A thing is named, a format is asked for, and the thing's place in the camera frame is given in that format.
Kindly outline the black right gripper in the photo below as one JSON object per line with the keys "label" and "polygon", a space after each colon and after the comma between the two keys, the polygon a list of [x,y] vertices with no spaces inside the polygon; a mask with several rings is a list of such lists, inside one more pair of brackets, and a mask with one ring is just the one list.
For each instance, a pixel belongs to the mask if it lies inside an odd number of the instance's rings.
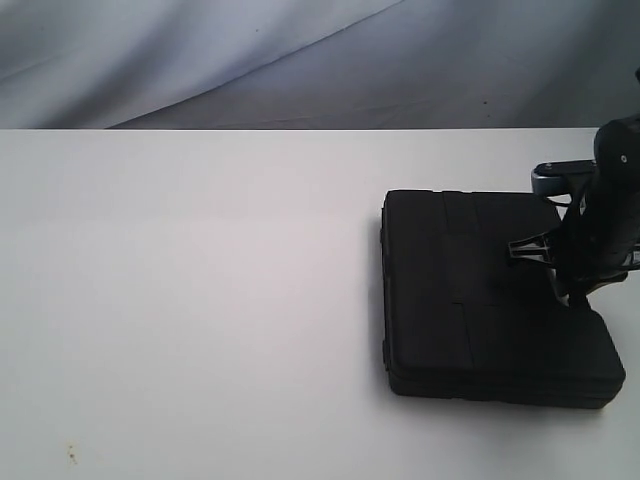
{"label": "black right gripper", "polygon": [[602,126],[594,160],[594,173],[549,233],[550,244],[542,233],[507,245],[511,264],[552,264],[556,294],[570,307],[639,269],[639,116]]}

